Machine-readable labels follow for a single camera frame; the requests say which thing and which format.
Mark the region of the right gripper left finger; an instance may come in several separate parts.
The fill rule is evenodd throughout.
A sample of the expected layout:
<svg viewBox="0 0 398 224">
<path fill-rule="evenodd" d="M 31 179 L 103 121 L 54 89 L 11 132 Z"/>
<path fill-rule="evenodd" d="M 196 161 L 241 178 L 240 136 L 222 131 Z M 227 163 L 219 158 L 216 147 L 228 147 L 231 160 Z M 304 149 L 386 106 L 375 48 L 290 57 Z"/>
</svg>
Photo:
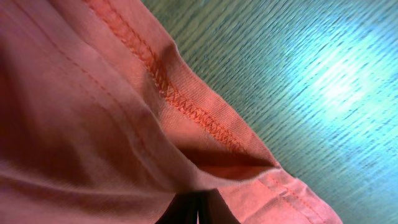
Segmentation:
<svg viewBox="0 0 398 224">
<path fill-rule="evenodd" d="M 196 224 L 198 220 L 197 199 L 196 193 L 176 194 L 155 224 Z"/>
</svg>

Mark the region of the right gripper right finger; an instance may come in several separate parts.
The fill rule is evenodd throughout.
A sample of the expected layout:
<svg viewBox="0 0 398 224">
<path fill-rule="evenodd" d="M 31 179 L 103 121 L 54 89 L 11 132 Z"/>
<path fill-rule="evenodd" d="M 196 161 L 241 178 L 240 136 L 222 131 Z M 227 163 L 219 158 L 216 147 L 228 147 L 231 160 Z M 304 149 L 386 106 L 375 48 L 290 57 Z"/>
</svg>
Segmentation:
<svg viewBox="0 0 398 224">
<path fill-rule="evenodd" d="M 200 192 L 199 224 L 240 224 L 217 189 Z"/>
</svg>

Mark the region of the red orange t-shirt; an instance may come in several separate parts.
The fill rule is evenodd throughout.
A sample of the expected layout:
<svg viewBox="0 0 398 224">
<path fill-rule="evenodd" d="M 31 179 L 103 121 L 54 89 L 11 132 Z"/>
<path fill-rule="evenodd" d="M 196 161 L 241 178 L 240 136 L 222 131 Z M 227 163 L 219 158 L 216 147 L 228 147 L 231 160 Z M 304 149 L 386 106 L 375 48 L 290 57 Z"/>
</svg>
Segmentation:
<svg viewBox="0 0 398 224">
<path fill-rule="evenodd" d="M 1 2 L 2 223 L 156 223 L 213 189 L 240 223 L 341 221 L 140 1 Z"/>
</svg>

